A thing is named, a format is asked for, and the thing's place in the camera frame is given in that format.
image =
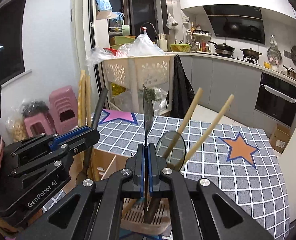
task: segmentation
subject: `faucet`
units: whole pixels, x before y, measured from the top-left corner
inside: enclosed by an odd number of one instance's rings
[[[150,25],[152,26],[153,31],[155,32],[155,44],[157,44],[157,42],[158,42],[158,35],[157,35],[157,31],[155,30],[155,26],[154,26],[152,23],[150,23],[150,22],[143,23],[143,24],[140,26],[140,34],[142,34],[142,33],[141,33],[141,31],[142,31],[142,27],[143,27],[145,24],[150,24]]]

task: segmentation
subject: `plastic wrap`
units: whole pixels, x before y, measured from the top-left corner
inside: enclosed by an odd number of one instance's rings
[[[13,142],[18,142],[28,138],[26,127],[24,124],[24,117],[22,115],[22,107],[12,107],[11,110],[8,112],[6,129]]]
[[[131,49],[133,44],[134,44],[134,42],[121,45],[117,50],[116,56],[117,57],[127,57],[129,50]]]
[[[93,67],[96,64],[103,62],[106,59],[117,58],[117,56],[113,55],[113,53],[109,50],[105,50],[103,48],[94,48],[91,50],[90,55],[86,56],[86,63],[88,67]]]
[[[167,92],[160,88],[148,88],[149,95],[152,99],[154,115],[160,115],[163,110],[167,109],[166,97]],[[143,91],[138,90],[139,113],[144,112]],[[114,97],[115,105],[124,112],[135,112],[132,103],[131,91],[128,90]]]
[[[147,34],[139,35],[128,51],[128,57],[165,55]]]

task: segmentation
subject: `window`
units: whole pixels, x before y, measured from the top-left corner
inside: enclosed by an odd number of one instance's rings
[[[22,25],[26,0],[11,0],[0,8],[0,83],[23,73]]]
[[[122,12],[125,17],[125,24],[130,25],[131,35],[138,36],[140,34],[140,26],[146,22],[150,22],[154,27],[158,28],[157,16],[155,8],[155,0],[109,0],[112,11]],[[151,25],[147,27],[147,34],[155,40],[155,32]]]

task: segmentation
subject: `oven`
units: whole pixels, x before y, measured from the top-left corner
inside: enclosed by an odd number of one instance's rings
[[[255,109],[290,127],[296,114],[296,87],[262,73]]]

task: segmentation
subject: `checkered tablecloth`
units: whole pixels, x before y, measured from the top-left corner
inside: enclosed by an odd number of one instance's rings
[[[138,125],[115,120],[98,126],[100,150],[134,156],[138,143],[144,143],[144,116],[136,114]],[[178,130],[182,120],[155,116],[148,143],[157,144],[166,131]],[[182,136],[187,151],[198,141],[210,124],[189,121]],[[238,133],[249,145],[259,148],[253,154],[256,168],[242,158],[227,162],[229,146],[219,137],[235,139]],[[289,231],[289,204],[286,186],[277,158],[262,129],[219,124],[205,143],[181,170],[185,178],[208,178],[241,206],[278,240]],[[172,239],[171,227],[163,239]]]

